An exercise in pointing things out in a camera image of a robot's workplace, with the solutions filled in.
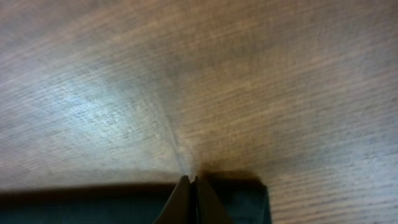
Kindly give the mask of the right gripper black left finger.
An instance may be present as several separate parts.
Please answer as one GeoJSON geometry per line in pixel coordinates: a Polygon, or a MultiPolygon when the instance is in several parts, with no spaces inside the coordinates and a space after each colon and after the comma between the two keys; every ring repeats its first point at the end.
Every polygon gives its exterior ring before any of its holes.
{"type": "Polygon", "coordinates": [[[190,180],[182,176],[153,224],[187,224],[190,216],[190,180]]]}

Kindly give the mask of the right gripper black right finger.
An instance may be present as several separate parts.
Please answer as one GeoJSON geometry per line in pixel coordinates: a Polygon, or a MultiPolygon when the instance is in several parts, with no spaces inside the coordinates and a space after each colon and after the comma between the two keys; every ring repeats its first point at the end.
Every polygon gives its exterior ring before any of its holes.
{"type": "Polygon", "coordinates": [[[195,177],[197,196],[197,219],[200,224],[233,224],[232,218],[220,202],[209,182],[195,177]]]}

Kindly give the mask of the black t-shirt with white logo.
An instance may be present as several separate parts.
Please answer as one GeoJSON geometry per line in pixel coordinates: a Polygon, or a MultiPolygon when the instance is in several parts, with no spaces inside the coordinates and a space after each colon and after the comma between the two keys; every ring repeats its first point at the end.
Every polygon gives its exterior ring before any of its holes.
{"type": "MultiPolygon", "coordinates": [[[[233,223],[271,223],[267,187],[260,181],[201,178],[212,186],[233,223]]],[[[2,193],[1,223],[153,223],[179,180],[2,193]]],[[[195,180],[190,180],[188,223],[198,223],[195,180]]]]}

